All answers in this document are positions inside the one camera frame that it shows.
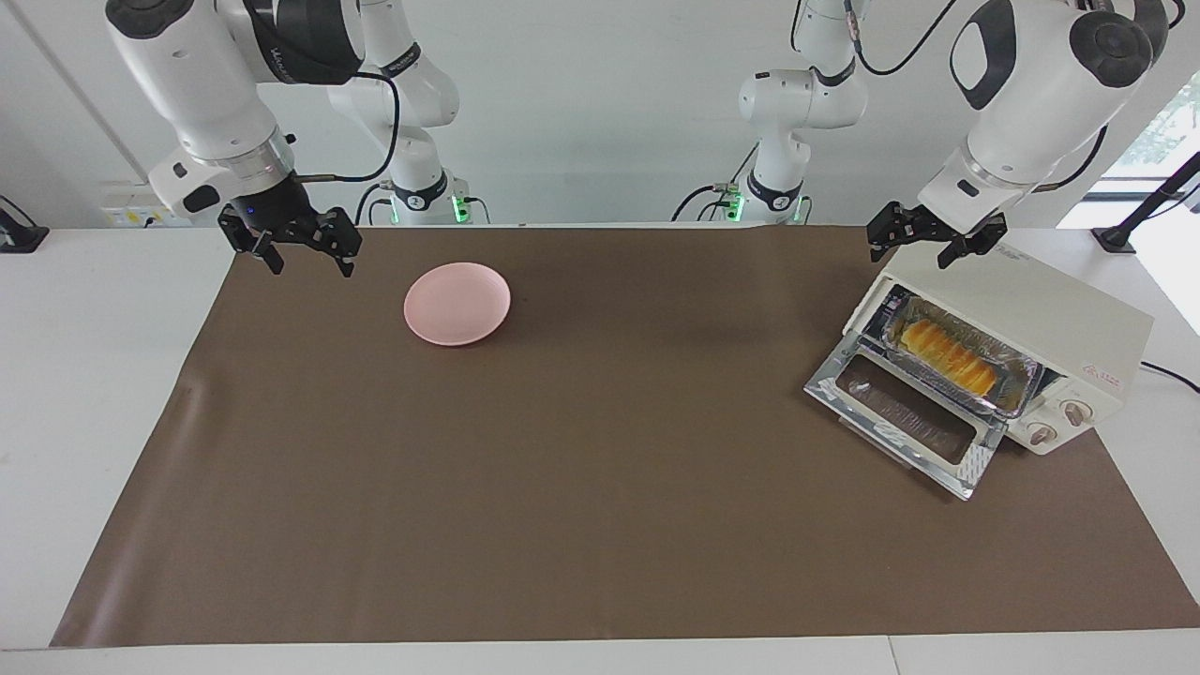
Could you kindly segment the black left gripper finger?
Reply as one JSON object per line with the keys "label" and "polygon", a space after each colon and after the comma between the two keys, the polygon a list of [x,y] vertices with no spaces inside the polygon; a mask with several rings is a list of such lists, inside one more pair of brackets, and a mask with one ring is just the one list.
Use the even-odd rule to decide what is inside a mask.
{"label": "black left gripper finger", "polygon": [[878,263],[892,247],[905,247],[914,239],[914,213],[899,202],[886,204],[866,222],[870,259]]}
{"label": "black left gripper finger", "polygon": [[994,214],[970,235],[956,233],[949,226],[942,226],[941,229],[947,246],[938,252],[937,265],[938,269],[947,269],[960,258],[986,255],[1008,233],[1008,223],[1004,214]]}

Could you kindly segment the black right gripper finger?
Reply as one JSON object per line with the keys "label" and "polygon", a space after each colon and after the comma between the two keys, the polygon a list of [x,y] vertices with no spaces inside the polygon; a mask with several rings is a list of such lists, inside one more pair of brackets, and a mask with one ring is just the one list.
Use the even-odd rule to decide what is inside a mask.
{"label": "black right gripper finger", "polygon": [[286,263],[274,245],[274,234],[254,231],[238,217],[235,210],[222,210],[217,215],[217,225],[235,253],[247,253],[262,261],[274,275],[282,273]]}
{"label": "black right gripper finger", "polygon": [[334,259],[343,277],[352,277],[364,235],[343,208],[305,217],[305,245]]}

